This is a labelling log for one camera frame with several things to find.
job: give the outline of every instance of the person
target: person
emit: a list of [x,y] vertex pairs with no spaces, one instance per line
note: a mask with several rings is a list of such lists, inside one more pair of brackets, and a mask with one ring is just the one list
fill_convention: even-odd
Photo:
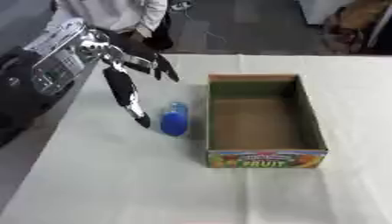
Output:
[[52,20],[46,29],[69,18],[83,18],[89,25],[121,33],[144,42],[156,51],[173,46],[168,0],[52,0]]

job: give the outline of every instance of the blue cup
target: blue cup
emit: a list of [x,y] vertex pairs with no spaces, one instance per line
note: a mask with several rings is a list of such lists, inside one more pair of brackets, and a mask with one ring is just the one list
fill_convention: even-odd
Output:
[[188,107],[182,102],[173,102],[164,112],[161,130],[167,135],[179,137],[188,129]]

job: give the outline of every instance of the table surface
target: table surface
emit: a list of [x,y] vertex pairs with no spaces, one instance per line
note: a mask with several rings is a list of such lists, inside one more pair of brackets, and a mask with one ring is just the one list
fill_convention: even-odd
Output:
[[[182,81],[132,72],[154,127],[109,92],[98,65],[3,212],[5,224],[391,223],[392,59],[170,55]],[[208,74],[300,74],[330,149],[306,169],[202,163]],[[192,127],[157,129],[170,102]]]

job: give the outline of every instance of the person's hand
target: person's hand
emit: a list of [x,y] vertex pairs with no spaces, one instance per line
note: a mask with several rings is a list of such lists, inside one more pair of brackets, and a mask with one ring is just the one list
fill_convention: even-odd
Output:
[[130,39],[135,40],[135,41],[139,41],[139,42],[143,42],[144,36],[140,32],[134,31],[132,33],[132,35],[130,36]]

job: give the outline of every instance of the open cardboard box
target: open cardboard box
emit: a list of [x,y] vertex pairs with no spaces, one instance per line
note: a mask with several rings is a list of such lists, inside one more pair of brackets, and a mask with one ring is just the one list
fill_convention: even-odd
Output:
[[327,153],[296,75],[210,75],[209,167],[317,167]]

